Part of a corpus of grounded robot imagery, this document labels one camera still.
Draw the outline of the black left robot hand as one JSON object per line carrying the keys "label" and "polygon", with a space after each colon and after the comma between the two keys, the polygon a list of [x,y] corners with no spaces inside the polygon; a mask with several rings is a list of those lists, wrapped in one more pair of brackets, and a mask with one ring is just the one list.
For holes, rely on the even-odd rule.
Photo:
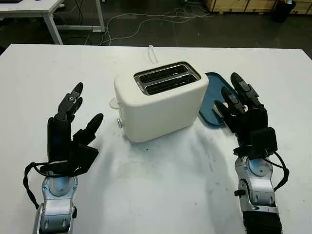
{"label": "black left robot hand", "polygon": [[96,138],[104,115],[95,115],[84,129],[72,134],[72,122],[75,113],[81,107],[83,83],[79,82],[70,93],[67,93],[58,105],[57,113],[48,119],[47,151],[52,161],[77,160],[83,157],[96,157],[98,150],[89,144]]}

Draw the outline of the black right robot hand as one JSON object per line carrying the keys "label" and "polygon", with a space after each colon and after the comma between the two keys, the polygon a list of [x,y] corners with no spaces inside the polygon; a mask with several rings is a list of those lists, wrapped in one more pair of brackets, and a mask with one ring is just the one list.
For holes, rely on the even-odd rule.
{"label": "black right robot hand", "polygon": [[268,127],[268,114],[258,93],[236,72],[231,74],[235,93],[221,88],[224,102],[214,101],[226,125],[234,133],[240,147],[250,145],[250,133]]}

